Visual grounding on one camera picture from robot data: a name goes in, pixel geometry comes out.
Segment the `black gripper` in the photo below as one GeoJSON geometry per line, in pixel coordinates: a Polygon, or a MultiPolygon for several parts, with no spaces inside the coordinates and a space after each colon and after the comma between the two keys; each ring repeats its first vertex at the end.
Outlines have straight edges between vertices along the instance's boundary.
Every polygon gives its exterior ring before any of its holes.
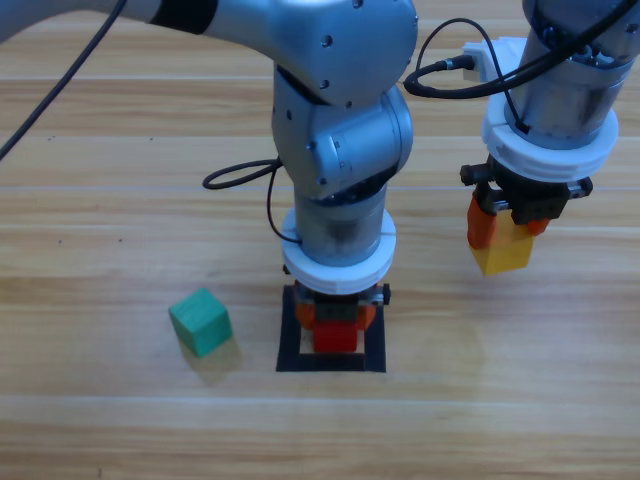
{"type": "Polygon", "coordinates": [[[475,186],[467,211],[467,240],[475,250],[488,248],[501,211],[510,210],[515,225],[539,236],[552,220],[558,219],[567,202],[584,198],[593,191],[589,177],[569,182],[542,182],[518,175],[499,162],[463,165],[464,185],[475,186]]]}
{"type": "Polygon", "coordinates": [[[326,294],[312,290],[295,280],[292,298],[295,318],[305,330],[313,330],[316,306],[319,305],[320,324],[354,324],[358,330],[367,330],[377,313],[376,306],[388,306],[391,287],[388,283],[374,285],[353,294],[326,294]]]}

